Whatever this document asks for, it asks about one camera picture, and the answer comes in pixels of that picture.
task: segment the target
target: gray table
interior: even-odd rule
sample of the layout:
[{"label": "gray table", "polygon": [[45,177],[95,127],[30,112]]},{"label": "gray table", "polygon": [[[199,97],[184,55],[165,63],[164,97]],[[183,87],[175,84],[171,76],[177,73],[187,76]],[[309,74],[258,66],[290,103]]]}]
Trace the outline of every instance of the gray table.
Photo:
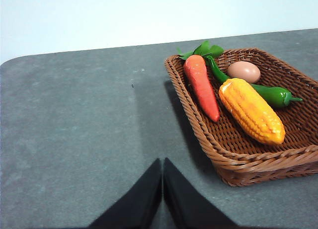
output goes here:
[{"label": "gray table", "polygon": [[[1,66],[1,228],[84,227],[169,157],[239,225],[316,229],[318,175],[230,187],[201,151],[163,66],[198,41],[26,56]],[[318,79],[318,29],[212,39]],[[175,228],[161,204],[152,228]]]}]

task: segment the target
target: yellow corn cob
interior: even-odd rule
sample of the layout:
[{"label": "yellow corn cob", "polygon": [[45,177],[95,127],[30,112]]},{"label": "yellow corn cob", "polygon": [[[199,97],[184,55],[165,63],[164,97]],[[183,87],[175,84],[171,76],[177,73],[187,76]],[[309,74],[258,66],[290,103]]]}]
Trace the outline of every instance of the yellow corn cob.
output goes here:
[{"label": "yellow corn cob", "polygon": [[282,121],[249,83],[240,78],[228,79],[220,87],[219,95],[248,135],[267,145],[283,143]]}]

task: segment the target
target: egg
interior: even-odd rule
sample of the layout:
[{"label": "egg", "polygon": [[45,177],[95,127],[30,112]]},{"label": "egg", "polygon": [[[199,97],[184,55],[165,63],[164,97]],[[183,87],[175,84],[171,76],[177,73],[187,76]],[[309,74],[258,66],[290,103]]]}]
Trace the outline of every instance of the egg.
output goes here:
[{"label": "egg", "polygon": [[249,83],[255,83],[260,79],[260,70],[250,62],[238,61],[229,66],[228,75],[232,78],[242,78]]}]

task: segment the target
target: brown wicker basket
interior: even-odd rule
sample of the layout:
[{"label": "brown wicker basket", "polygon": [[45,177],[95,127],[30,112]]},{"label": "brown wicker basket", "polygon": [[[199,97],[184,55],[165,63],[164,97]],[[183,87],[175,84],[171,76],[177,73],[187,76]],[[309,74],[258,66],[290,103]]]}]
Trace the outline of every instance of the brown wicker basket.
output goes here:
[{"label": "brown wicker basket", "polygon": [[216,59],[222,71],[236,61],[249,61],[261,70],[257,84],[282,86],[302,102],[275,109],[282,120],[286,137],[279,146],[267,146],[248,136],[222,105],[220,84],[211,78],[220,106],[220,120],[214,123],[197,105],[184,76],[184,60],[170,56],[164,65],[190,121],[202,150],[222,180],[231,186],[246,186],[267,180],[305,176],[318,172],[318,82],[286,62],[257,48],[225,51]]}]

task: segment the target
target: toy green pepper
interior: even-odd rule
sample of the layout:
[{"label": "toy green pepper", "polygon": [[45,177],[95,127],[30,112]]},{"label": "toy green pepper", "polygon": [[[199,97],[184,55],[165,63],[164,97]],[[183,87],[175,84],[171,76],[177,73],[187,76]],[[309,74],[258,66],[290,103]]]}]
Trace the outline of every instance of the toy green pepper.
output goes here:
[{"label": "toy green pepper", "polygon": [[[222,72],[218,65],[215,63],[213,57],[205,56],[208,64],[211,67],[214,77],[220,82],[224,83],[230,77]],[[251,86],[261,95],[264,100],[272,107],[282,108],[288,106],[291,101],[302,101],[301,98],[292,97],[289,90],[278,86],[261,86],[251,84]]]}]

